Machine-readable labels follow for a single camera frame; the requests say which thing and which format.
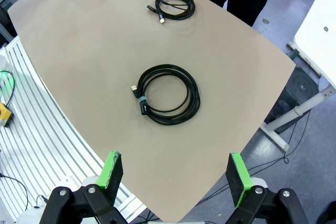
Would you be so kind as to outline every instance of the screw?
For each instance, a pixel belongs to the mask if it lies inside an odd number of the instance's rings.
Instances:
[[[90,187],[89,190],[88,190],[88,192],[89,192],[90,194],[93,194],[95,191],[96,191],[96,190],[95,190],[94,187]]]
[[[262,194],[263,193],[262,190],[263,190],[262,188],[257,187],[256,190],[255,190],[255,192],[256,192],[256,194]]]
[[[66,193],[67,193],[67,191],[65,191],[65,190],[62,190],[62,191],[59,192],[60,196],[64,196]]]
[[[284,195],[285,197],[289,197],[290,193],[289,193],[289,191],[283,191],[282,195]]]

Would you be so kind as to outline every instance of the usb connector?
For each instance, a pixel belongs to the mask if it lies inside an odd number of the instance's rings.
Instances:
[[[164,18],[163,18],[162,13],[159,13],[158,10],[156,10],[155,8],[153,8],[153,7],[150,6],[150,5],[148,5],[147,8],[148,8],[149,10],[151,10],[153,13],[158,14],[158,16],[159,16],[159,21],[160,21],[161,24],[164,22]]]
[[[164,22],[163,15],[161,13],[159,13],[159,20],[161,24]]]
[[[135,97],[137,98],[137,95],[136,95],[136,94],[137,94],[136,92],[137,92],[137,90],[138,90],[137,87],[134,85],[134,86],[131,87],[131,89],[132,89],[133,94],[134,94]]]

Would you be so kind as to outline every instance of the gray floor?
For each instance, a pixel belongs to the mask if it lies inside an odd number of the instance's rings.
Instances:
[[[254,28],[273,42],[285,53],[291,52],[286,43],[293,39],[300,24],[304,20],[314,0],[269,0],[259,15]],[[317,76],[300,59],[295,59],[298,66],[309,72],[318,82]],[[319,88],[325,88],[328,82],[322,77]],[[279,161],[274,166],[257,174],[263,178],[272,191],[290,187],[296,191],[305,210],[309,223],[315,223],[319,213],[331,201],[336,200],[336,144],[334,136],[336,127],[336,96],[315,107],[310,114],[307,129],[297,150],[289,156],[289,164]],[[291,140],[291,151],[299,142],[307,115],[301,119],[294,131]],[[293,127],[282,134],[289,140]],[[248,168],[263,164],[283,154],[260,131],[242,152],[242,157]],[[210,195],[227,183],[223,176],[209,191]],[[183,221],[213,221],[217,224],[225,223],[234,211],[230,191],[226,190],[216,197],[194,207]],[[255,220],[254,223],[265,223],[264,220]]]

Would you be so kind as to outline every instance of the beige tabletop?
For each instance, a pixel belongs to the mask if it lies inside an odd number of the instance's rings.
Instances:
[[[280,95],[294,63],[262,35],[208,0],[183,21],[158,16],[154,0],[19,0],[9,14],[48,89],[105,159],[119,150],[123,183],[164,221],[178,222],[225,172]],[[170,63],[196,80],[201,108],[161,126],[140,113],[130,87]],[[160,78],[149,103],[167,109],[185,88]]]

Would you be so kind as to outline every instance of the coiled cable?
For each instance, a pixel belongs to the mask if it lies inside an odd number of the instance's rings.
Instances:
[[[148,85],[155,79],[162,76],[175,76],[183,81],[187,89],[184,101],[178,107],[171,110],[158,110],[148,105],[145,96]],[[148,115],[154,122],[162,125],[176,125],[192,118],[201,106],[198,87],[194,78],[183,68],[171,64],[163,64],[146,70],[139,78],[138,87],[132,86],[132,91],[138,99],[141,114]],[[165,115],[185,106],[182,112],[173,115]]]
[[[151,10],[152,12],[158,14],[159,20],[161,23],[164,22],[164,18],[169,18],[173,20],[184,20],[184,19],[191,17],[196,10],[194,0],[178,0],[178,1],[182,1],[185,4],[168,3],[166,0],[155,0],[156,9],[150,5],[148,5],[147,8]],[[164,12],[161,10],[160,4],[164,4],[167,6],[174,7],[176,9],[183,10],[183,12],[179,14],[170,14],[170,13]]]

